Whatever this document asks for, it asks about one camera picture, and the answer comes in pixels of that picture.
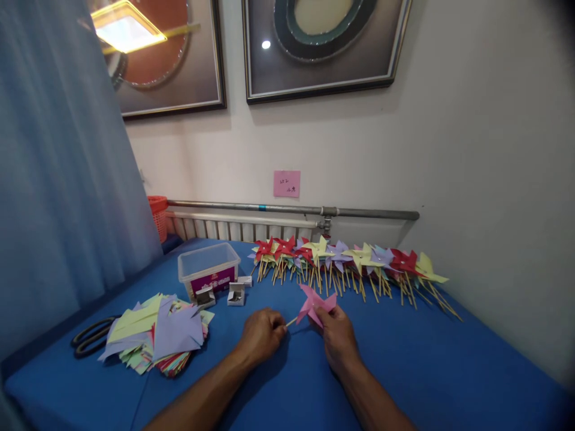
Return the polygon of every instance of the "orange basket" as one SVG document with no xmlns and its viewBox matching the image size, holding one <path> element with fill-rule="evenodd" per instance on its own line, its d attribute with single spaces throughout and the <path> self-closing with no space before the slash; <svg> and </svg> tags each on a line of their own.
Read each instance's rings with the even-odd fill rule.
<svg viewBox="0 0 575 431">
<path fill-rule="evenodd" d="M 164 242 L 168 237 L 166 230 L 166 210 L 168 209 L 168 198 L 166 196 L 148 196 L 148 203 L 152 209 L 154 223 L 160 236 L 160 242 Z"/>
</svg>

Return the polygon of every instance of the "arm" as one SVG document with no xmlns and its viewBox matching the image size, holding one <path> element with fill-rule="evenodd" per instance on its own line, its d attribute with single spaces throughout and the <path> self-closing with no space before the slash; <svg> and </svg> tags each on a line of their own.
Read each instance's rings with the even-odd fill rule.
<svg viewBox="0 0 575 431">
<path fill-rule="evenodd" d="M 160 412 L 146 431 L 211 430 L 247 375 L 268 360 L 287 332 L 282 315 L 269 308 L 252 314 L 236 348 Z"/>
<path fill-rule="evenodd" d="M 352 322 L 343 310 L 336 306 L 331 313 L 327 313 L 317 308 L 316 314 L 323 324 L 320 332 L 328 363 L 339 377 L 364 430 L 415 430 L 407 416 L 365 367 L 359 356 Z"/>
</svg>

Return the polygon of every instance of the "white wall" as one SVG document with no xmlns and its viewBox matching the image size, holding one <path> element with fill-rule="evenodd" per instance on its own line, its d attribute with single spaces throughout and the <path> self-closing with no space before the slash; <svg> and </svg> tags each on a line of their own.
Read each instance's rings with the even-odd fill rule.
<svg viewBox="0 0 575 431">
<path fill-rule="evenodd" d="M 222 3 L 229 109 L 128 123 L 147 191 L 419 210 L 396 236 L 379 222 L 333 235 L 388 245 L 407 233 L 401 246 L 429 253 L 457 300 L 569 385 L 575 68 L 551 11 L 414 0 L 390 89 L 249 108 L 240 1 Z M 299 202 L 273 198 L 274 169 L 302 171 Z"/>
</svg>

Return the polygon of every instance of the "framed picture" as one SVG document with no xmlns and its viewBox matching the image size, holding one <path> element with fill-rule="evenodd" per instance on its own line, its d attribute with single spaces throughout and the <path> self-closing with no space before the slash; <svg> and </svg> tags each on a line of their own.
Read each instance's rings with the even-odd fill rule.
<svg viewBox="0 0 575 431">
<path fill-rule="evenodd" d="M 247 103 L 390 86 L 411 0 L 243 0 Z"/>
<path fill-rule="evenodd" d="M 88 0 L 91 11 L 109 0 Z M 131 0 L 166 40 L 129 53 L 102 42 L 125 119 L 226 107 L 217 0 Z"/>
</svg>

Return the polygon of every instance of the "ceiling light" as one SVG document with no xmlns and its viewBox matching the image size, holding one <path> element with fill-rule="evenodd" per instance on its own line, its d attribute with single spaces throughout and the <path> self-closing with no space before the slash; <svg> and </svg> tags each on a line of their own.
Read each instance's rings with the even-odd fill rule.
<svg viewBox="0 0 575 431">
<path fill-rule="evenodd" d="M 95 11 L 92 20 L 98 37 L 123 53 L 167 40 L 129 0 L 120 0 Z"/>
</svg>

